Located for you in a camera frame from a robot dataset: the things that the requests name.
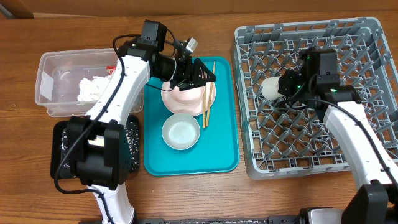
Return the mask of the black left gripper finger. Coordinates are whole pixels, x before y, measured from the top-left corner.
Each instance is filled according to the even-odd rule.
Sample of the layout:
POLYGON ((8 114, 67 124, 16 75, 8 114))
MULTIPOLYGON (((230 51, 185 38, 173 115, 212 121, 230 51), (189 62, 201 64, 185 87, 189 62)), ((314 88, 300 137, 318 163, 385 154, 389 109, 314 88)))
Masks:
POLYGON ((206 82, 193 82, 189 80, 183 80, 178 84, 180 91, 191 90, 193 88, 199 88, 206 85, 206 82))
POLYGON ((193 61, 193 82, 215 82, 215 74, 203 63, 200 58, 193 61))

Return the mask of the cream white cup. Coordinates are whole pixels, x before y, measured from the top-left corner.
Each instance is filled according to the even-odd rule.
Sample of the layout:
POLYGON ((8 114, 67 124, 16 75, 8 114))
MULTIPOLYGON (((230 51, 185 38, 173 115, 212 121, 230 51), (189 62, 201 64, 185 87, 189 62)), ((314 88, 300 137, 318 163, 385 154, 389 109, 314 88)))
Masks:
POLYGON ((269 77, 263 80, 261 83, 261 94, 265 99, 273 101, 283 97, 283 95, 278 92, 279 79, 280 77, 269 77))

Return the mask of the grey small bowl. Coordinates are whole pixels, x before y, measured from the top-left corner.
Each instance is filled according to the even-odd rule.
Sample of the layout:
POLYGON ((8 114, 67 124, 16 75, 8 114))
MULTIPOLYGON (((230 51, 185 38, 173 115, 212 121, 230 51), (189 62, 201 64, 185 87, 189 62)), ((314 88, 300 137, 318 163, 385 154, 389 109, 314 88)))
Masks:
POLYGON ((172 149, 183 151, 193 147, 200 137, 200 125, 189 114, 174 114, 162 127, 162 138, 172 149))

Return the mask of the red snack wrapper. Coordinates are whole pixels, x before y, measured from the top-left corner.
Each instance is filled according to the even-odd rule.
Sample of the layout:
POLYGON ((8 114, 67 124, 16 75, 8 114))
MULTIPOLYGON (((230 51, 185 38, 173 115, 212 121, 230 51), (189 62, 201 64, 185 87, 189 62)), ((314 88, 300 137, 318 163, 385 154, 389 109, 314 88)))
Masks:
POLYGON ((109 75, 112 75, 114 73, 115 69, 116 69, 116 66, 107 66, 106 67, 106 70, 109 75))

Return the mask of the white napkin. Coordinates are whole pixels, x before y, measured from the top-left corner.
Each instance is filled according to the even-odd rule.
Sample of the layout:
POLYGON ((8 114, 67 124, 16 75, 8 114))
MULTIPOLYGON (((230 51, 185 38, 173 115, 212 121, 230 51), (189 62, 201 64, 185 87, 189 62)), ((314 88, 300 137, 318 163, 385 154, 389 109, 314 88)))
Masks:
POLYGON ((98 101, 108 86, 111 75, 105 77, 93 76, 92 80, 83 78, 79 82, 80 92, 77 96, 78 101, 98 101))

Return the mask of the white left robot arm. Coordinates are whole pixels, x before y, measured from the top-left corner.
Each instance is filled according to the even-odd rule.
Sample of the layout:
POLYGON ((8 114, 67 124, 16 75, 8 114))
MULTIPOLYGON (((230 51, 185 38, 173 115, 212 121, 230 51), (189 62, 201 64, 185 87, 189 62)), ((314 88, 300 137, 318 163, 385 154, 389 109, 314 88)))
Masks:
POLYGON ((114 50, 118 63, 97 103, 84 117, 70 118, 68 151, 60 165, 68 164, 85 193, 94 193, 103 223, 133 223, 135 211, 124 185, 132 158, 126 124, 139 92, 150 78, 170 82, 180 90, 205 86, 215 74, 199 59, 192 59, 184 43, 175 43, 179 59, 163 56, 164 41, 136 37, 114 50))

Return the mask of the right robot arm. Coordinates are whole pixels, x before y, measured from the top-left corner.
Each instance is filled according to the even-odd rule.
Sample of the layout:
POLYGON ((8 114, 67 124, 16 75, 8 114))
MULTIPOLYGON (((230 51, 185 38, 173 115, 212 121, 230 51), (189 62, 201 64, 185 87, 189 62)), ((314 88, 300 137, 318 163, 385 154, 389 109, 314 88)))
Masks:
POLYGON ((384 149, 351 85, 341 85, 335 50, 301 50, 299 70, 286 70, 278 92, 288 103, 313 109, 332 133, 354 177, 357 192, 343 210, 306 208, 304 223, 397 223, 397 164, 384 149))

